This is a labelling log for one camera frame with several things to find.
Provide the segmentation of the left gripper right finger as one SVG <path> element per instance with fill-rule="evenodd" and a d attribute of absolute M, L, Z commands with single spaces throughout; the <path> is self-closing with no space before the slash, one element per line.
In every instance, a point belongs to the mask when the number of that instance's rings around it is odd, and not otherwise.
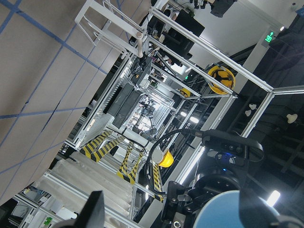
<path fill-rule="evenodd" d="M 297 218 L 280 215 L 279 216 L 279 227 L 280 228 L 303 228 L 304 224 Z"/>

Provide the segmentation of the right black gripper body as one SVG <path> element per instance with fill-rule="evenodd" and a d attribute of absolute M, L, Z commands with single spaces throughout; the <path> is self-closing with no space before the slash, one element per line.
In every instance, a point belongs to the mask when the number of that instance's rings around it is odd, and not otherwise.
<path fill-rule="evenodd" d="M 211 199 L 223 192 L 239 189 L 236 177 L 226 174 L 199 176 L 193 188 L 170 181 L 161 221 L 172 228 L 192 228 L 198 213 Z"/>

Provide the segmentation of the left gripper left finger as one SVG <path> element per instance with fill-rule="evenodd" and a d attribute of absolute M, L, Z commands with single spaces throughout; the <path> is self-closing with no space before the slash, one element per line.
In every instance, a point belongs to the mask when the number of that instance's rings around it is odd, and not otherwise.
<path fill-rule="evenodd" d="M 63 220 L 54 228 L 103 228 L 105 224 L 103 191 L 92 191 L 76 219 Z"/>

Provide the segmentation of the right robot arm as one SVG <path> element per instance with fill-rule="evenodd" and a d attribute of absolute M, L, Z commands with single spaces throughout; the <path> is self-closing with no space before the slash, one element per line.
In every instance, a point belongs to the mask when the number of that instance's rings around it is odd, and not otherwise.
<path fill-rule="evenodd" d="M 190 130 L 199 130 L 196 128 L 191 129 L 188 127 L 175 129 L 174 131 L 168 132 L 156 140 L 146 132 L 135 130 L 124 133 L 131 141 L 138 143 L 148 149 L 148 144 L 157 144 L 161 146 L 165 141 L 169 141 L 166 147 L 166 151 L 173 153 L 173 158 L 169 159 L 169 168 L 160 168 L 160 179 L 159 183 L 162 187 L 168 187 L 169 181 L 177 181 L 180 184 L 184 184 L 188 181 L 191 175 L 194 175 L 194 168 L 198 165 L 202 155 L 207 153 L 208 149 L 206 146 L 202 145 L 201 139 L 195 136 L 194 133 L 191 134 Z M 136 219 L 140 219 L 145 226 L 150 228 L 160 228 L 169 227 L 169 225 L 162 225 L 161 222 L 161 208 L 160 202 L 155 201 L 151 203 L 145 203 L 142 206 L 140 212 L 135 216 Z"/>

